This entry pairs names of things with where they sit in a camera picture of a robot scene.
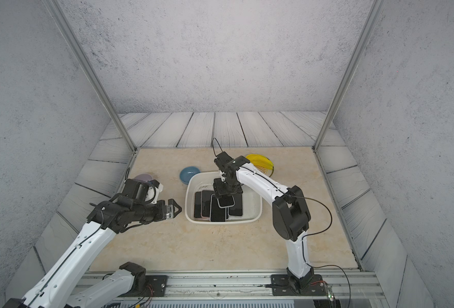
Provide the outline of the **black phone purple case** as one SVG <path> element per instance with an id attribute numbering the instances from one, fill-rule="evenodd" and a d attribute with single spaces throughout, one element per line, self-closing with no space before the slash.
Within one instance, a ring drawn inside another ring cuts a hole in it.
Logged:
<path id="1" fill-rule="evenodd" d="M 209 218 L 211 211 L 211 197 L 214 195 L 214 191 L 202 191 L 201 192 L 201 217 Z"/>

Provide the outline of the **black phone far left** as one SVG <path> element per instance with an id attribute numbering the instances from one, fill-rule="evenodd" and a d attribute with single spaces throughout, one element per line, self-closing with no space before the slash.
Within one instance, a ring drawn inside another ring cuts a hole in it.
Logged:
<path id="1" fill-rule="evenodd" d="M 194 219 L 202 218 L 201 209 L 202 209 L 202 201 L 201 201 L 202 192 L 198 191 L 194 195 Z"/>

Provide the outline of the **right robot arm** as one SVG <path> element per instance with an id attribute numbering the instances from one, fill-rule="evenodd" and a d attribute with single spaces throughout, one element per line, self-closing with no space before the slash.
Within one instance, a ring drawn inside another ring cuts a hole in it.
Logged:
<path id="1" fill-rule="evenodd" d="M 288 284 L 293 292 L 300 293 L 314 277 L 314 269 L 305 260 L 303 240 L 311 215 L 302 190 L 270 179 L 244 156 L 234 159 L 223 151 L 216 155 L 214 163 L 220 174 L 213 183 L 220 207 L 234 205 L 233 197 L 241 195 L 244 186 L 272 205 L 273 227 L 286 240 Z"/>

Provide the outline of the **metal frame post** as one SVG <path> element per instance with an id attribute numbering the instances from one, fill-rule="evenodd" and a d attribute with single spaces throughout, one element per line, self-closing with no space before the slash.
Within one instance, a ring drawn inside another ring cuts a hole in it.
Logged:
<path id="1" fill-rule="evenodd" d="M 330 125 L 335 119 L 335 116 L 338 112 L 339 107 L 342 104 L 344 95 L 350 86 L 351 80 L 355 74 L 356 68 L 359 65 L 359 61 L 364 54 L 364 51 L 369 43 L 371 35 L 373 33 L 374 27 L 376 26 L 380 14 L 382 13 L 383 7 L 385 5 L 384 0 L 375 0 L 372 3 L 371 9 L 369 11 L 368 17 L 364 23 L 364 27 L 360 32 L 359 38 L 356 42 L 356 45 L 351 54 L 350 61 L 344 71 L 342 80 L 337 87 L 337 91 L 333 100 L 328 108 L 326 117 L 324 118 L 323 124 L 321 126 L 320 132 L 316 138 L 315 145 L 313 146 L 313 152 L 317 153 L 320 147 L 323 145 L 323 141 L 330 129 Z"/>
<path id="2" fill-rule="evenodd" d="M 72 53 L 76 57 L 77 61 L 86 78 L 88 79 L 90 85 L 97 94 L 100 102 L 103 107 L 106 109 L 109 117 L 111 118 L 113 124 L 116 126 L 118 133 L 122 136 L 128 148 L 132 153 L 136 153 L 137 146 L 132 141 L 128 130 L 125 128 L 122 120 L 120 119 L 115 107 L 113 106 L 110 97 L 106 93 L 99 77 L 97 76 L 95 70 L 92 67 L 92 64 L 88 60 L 86 53 L 84 52 L 78 38 L 76 37 L 70 23 L 68 22 L 60 4 L 56 0 L 44 0 L 43 1 L 46 9 L 49 14 L 51 14 L 57 28 L 62 34 L 67 45 L 71 49 Z"/>

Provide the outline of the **black phone cream case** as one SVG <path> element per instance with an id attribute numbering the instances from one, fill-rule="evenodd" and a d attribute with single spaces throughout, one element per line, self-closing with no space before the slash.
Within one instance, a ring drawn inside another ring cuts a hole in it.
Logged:
<path id="1" fill-rule="evenodd" d="M 223 223 L 227 220 L 226 208 L 219 206 L 218 199 L 215 195 L 211 196 L 210 201 L 210 221 L 214 223 Z"/>

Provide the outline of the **yellow banana bunch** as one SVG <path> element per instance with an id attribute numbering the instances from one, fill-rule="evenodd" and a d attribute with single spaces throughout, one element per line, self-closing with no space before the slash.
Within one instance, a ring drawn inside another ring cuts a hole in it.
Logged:
<path id="1" fill-rule="evenodd" d="M 273 166 L 273 162 L 268 159 L 267 157 L 259 154 L 249 154 L 246 156 L 256 168 L 258 168 L 261 172 L 266 174 L 266 167 Z"/>

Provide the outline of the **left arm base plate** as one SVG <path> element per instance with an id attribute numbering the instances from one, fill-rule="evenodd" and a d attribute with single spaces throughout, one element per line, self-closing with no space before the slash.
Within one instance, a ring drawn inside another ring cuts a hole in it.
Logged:
<path id="1" fill-rule="evenodd" d="M 124 293 L 125 297 L 164 297 L 168 281 L 167 275 L 137 275 L 131 289 Z"/>

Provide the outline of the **purple bowl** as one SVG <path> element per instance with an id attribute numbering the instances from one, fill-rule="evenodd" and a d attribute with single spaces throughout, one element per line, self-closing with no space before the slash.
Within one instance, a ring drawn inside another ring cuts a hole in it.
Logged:
<path id="1" fill-rule="evenodd" d="M 134 177 L 133 179 L 135 181 L 143 182 L 143 183 L 150 182 L 150 181 L 154 180 L 153 176 L 148 174 L 148 173 L 139 174 L 136 177 Z"/>

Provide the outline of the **blue bowl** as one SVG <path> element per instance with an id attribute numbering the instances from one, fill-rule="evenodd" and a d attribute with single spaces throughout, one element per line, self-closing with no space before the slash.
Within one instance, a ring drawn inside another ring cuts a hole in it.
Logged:
<path id="1" fill-rule="evenodd" d="M 185 167 L 179 173 L 179 179 L 183 184 L 188 185 L 191 178 L 199 173 L 201 173 L 200 169 L 195 166 Z"/>

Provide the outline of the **black phone green case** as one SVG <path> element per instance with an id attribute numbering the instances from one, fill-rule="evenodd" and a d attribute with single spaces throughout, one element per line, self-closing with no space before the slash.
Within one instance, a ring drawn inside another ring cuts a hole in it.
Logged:
<path id="1" fill-rule="evenodd" d="M 217 199 L 217 204 L 219 208 L 225 209 L 235 206 L 234 196 L 222 196 Z"/>

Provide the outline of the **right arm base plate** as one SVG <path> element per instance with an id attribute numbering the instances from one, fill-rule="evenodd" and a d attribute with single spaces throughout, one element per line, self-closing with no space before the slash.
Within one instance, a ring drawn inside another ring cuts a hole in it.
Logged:
<path id="1" fill-rule="evenodd" d="M 307 277 L 296 278 L 293 275 L 271 275 L 271 284 L 266 285 L 272 289 L 274 296 L 327 296 L 323 278 L 311 274 Z"/>

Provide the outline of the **white plastic storage box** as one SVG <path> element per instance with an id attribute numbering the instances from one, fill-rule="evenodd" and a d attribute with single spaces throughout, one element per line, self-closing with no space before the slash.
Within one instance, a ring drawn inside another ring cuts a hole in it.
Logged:
<path id="1" fill-rule="evenodd" d="M 219 172 L 204 172 L 194 175 L 188 183 L 185 196 L 184 212 L 188 221 L 200 225 L 233 225 L 252 223 L 262 215 L 263 199 L 251 188 L 243 186 L 242 205 L 243 215 L 241 217 L 230 216 L 225 222 L 211 222 L 208 218 L 194 218 L 194 195 L 198 191 L 212 190 L 214 179 L 219 178 Z"/>

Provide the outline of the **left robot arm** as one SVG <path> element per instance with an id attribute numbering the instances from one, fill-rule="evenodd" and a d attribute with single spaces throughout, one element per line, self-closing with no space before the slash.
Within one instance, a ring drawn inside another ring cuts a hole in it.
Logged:
<path id="1" fill-rule="evenodd" d="M 116 235 L 174 219 L 182 212 L 175 200 L 159 198 L 162 190 L 156 180 L 126 180 L 120 193 L 94 205 L 80 233 L 47 274 L 22 298 L 7 300 L 5 307 L 102 307 L 127 293 L 152 297 L 154 290 L 146 269 L 131 262 L 83 292 L 77 295 L 72 292 Z"/>

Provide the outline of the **patterned plate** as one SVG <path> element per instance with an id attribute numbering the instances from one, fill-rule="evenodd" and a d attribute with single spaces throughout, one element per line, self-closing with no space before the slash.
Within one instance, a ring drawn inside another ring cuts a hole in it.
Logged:
<path id="1" fill-rule="evenodd" d="M 268 177 L 272 177 L 274 174 L 274 166 L 268 166 L 266 167 L 266 175 Z"/>

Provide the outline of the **black phone grey-green case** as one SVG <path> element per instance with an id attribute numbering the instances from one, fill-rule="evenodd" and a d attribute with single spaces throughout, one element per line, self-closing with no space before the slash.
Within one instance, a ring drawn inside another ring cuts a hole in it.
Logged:
<path id="1" fill-rule="evenodd" d="M 229 217 L 242 217 L 243 216 L 243 202 L 242 194 L 233 196 L 234 205 L 228 208 Z"/>

